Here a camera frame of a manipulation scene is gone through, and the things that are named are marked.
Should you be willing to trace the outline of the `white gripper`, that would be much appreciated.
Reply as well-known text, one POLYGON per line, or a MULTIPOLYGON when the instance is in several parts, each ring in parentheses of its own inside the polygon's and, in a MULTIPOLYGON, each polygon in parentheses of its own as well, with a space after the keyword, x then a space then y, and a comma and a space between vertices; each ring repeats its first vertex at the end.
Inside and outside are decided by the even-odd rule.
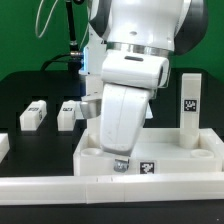
MULTIPOLYGON (((129 156, 145 121, 148 101, 169 76, 169 60, 162 56, 108 51, 102 65, 104 82, 100 146, 106 152, 129 156)), ((124 173, 129 158, 116 157, 114 170, 124 173)))

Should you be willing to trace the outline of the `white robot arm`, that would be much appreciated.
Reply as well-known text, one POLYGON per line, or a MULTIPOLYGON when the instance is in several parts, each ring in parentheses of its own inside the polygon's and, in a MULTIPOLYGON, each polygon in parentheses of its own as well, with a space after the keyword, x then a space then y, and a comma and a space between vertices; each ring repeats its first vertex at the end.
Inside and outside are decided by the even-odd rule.
POLYGON ((170 56, 204 37, 205 0, 93 0, 90 27, 105 43, 87 58, 80 109, 87 129, 74 155, 77 175, 137 173, 133 150, 152 116, 149 101, 168 85, 170 56))

